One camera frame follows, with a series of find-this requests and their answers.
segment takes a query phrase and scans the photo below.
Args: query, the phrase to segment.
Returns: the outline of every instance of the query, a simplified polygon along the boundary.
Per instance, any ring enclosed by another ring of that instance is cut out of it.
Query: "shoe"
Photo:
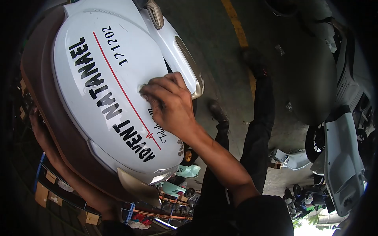
[[[255,48],[242,48],[242,58],[251,69],[256,79],[268,76],[268,67],[265,64],[264,56]]]
[[[224,114],[222,108],[216,100],[210,99],[208,101],[208,109],[211,115],[214,117],[214,120],[218,122],[228,121],[227,116]]]

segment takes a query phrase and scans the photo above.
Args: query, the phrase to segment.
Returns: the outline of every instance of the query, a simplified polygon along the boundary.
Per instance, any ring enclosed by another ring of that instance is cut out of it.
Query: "human hand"
[[[34,136],[36,137],[36,140],[41,146],[42,150],[46,153],[55,150],[56,146],[47,128],[43,125],[39,114],[38,108],[32,108],[29,113],[29,119]]]
[[[151,104],[153,120],[184,142],[199,126],[194,118],[192,95],[180,72],[153,78],[140,92]]]

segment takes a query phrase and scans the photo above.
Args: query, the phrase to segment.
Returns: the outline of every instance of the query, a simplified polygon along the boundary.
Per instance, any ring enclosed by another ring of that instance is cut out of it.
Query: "white scooter body panel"
[[[139,94],[151,78],[167,74],[140,13],[124,0],[64,7],[68,17],[52,56],[67,113],[108,170],[120,167],[147,184],[168,179],[183,159],[182,143],[152,120]]]
[[[346,216],[364,192],[364,165],[358,154],[351,112],[325,122],[325,182],[339,216]]]

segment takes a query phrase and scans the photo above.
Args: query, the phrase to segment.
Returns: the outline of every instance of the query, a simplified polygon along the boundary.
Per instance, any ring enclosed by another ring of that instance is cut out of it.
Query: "dark green floor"
[[[209,97],[217,99],[230,121],[230,152],[240,159],[248,128],[246,122],[253,120],[253,100],[247,72],[238,56],[238,38],[221,0],[157,0],[157,3],[201,69],[205,93],[198,99],[197,120],[215,137],[217,123],[211,120],[205,103]],[[258,48],[268,59],[273,78],[276,119],[269,148],[286,152],[304,148],[308,126],[285,107],[289,101],[287,81],[290,72],[275,46],[286,46],[284,50],[288,51],[296,40],[304,40],[307,36],[296,19],[277,17],[260,1],[231,0],[231,3],[249,46]],[[197,162],[202,170],[196,180],[201,183],[206,165],[202,160]],[[269,169],[264,193],[282,195],[284,189],[293,184],[310,184],[309,168],[298,171]],[[194,180],[189,180],[188,186],[201,188]]]

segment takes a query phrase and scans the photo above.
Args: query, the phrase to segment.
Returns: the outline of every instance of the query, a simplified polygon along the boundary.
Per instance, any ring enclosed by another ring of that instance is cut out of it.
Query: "scooter seat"
[[[135,197],[123,188],[118,176],[107,171],[94,158],[57,93],[51,50],[64,18],[64,9],[58,6],[37,25],[23,51],[22,77],[67,166],[109,196],[119,201],[133,202]]]

